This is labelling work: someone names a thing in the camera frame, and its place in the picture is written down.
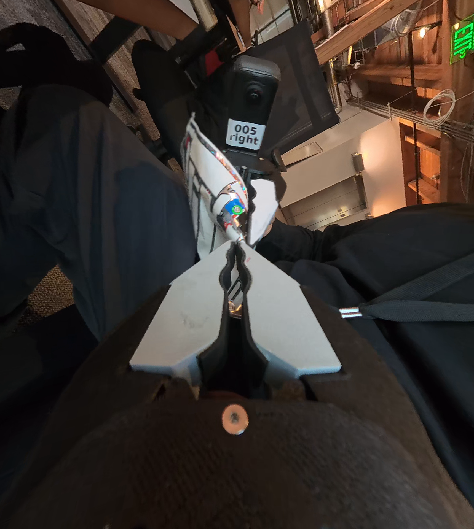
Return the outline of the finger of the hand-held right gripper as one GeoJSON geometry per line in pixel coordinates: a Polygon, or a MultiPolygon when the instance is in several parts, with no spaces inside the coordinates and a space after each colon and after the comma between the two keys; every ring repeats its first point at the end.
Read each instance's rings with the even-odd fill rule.
{"type": "Polygon", "coordinates": [[[254,192],[248,210],[247,245],[255,247],[264,237],[279,206],[275,183],[267,179],[251,181],[254,192]]]}

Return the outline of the green exit sign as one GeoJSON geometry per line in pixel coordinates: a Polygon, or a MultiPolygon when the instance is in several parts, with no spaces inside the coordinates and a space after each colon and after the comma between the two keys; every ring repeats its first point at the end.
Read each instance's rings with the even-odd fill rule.
{"type": "Polygon", "coordinates": [[[450,64],[474,53],[474,13],[454,24],[451,33],[450,64]]]}

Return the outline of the holographic sticker sheet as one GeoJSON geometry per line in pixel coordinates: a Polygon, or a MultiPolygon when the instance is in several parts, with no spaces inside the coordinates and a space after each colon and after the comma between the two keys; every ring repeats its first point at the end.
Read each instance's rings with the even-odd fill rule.
{"type": "Polygon", "coordinates": [[[203,259],[227,241],[245,242],[248,189],[222,149],[215,146],[192,113],[181,142],[197,254],[203,259]]]}

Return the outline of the metal elevator door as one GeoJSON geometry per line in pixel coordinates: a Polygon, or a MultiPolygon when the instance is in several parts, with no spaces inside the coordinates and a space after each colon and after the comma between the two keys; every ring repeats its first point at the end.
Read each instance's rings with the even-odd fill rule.
{"type": "Polygon", "coordinates": [[[288,225],[309,230],[325,228],[352,215],[367,212],[362,174],[356,174],[313,195],[281,208],[288,225]]]}

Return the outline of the person's right forearm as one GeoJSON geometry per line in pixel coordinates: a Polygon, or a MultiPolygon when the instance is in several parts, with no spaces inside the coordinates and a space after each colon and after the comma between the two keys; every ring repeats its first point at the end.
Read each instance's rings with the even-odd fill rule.
{"type": "Polygon", "coordinates": [[[274,220],[255,246],[272,263],[309,260],[324,263],[332,259],[334,246],[346,235],[346,226],[333,224],[325,230],[309,230],[274,220]]]}

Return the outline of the black drawstring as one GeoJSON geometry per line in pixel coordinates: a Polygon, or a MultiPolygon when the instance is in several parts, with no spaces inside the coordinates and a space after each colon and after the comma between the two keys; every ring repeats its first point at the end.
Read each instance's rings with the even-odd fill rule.
{"type": "Polygon", "coordinates": [[[343,319],[363,318],[400,323],[474,322],[474,304],[434,301],[383,301],[340,308],[343,319]]]}

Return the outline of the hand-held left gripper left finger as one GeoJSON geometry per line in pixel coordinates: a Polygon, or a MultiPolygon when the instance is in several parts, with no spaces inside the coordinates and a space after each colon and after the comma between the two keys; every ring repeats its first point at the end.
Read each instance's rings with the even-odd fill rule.
{"type": "Polygon", "coordinates": [[[224,366],[235,244],[226,242],[175,279],[129,364],[172,378],[211,379],[224,366]]]}

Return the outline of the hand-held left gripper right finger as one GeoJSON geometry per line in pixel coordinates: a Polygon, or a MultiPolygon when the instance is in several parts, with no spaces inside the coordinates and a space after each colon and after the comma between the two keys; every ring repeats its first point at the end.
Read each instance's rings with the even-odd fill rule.
{"type": "Polygon", "coordinates": [[[341,362],[300,284],[244,242],[237,244],[237,269],[252,378],[338,373],[341,362]]]}

